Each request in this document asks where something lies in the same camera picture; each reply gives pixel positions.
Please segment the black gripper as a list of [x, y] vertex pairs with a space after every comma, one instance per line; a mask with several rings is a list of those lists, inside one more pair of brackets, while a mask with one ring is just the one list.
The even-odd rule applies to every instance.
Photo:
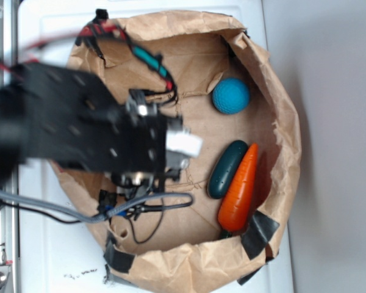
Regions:
[[122, 110], [113, 124], [123, 150], [118, 168], [110, 172], [112, 182], [124, 189], [163, 190], [166, 180], [179, 181], [181, 171], [199, 156], [202, 139], [184, 126], [181, 116], [167, 116], [147, 101], [142, 90], [131, 89]]

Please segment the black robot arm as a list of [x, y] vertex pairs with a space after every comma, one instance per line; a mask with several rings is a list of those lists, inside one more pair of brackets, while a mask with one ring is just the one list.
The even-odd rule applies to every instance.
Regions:
[[12, 68], [0, 88], [0, 183], [28, 159], [107, 173], [123, 188], [179, 178], [203, 141], [146, 92], [119, 103], [97, 75], [43, 63]]

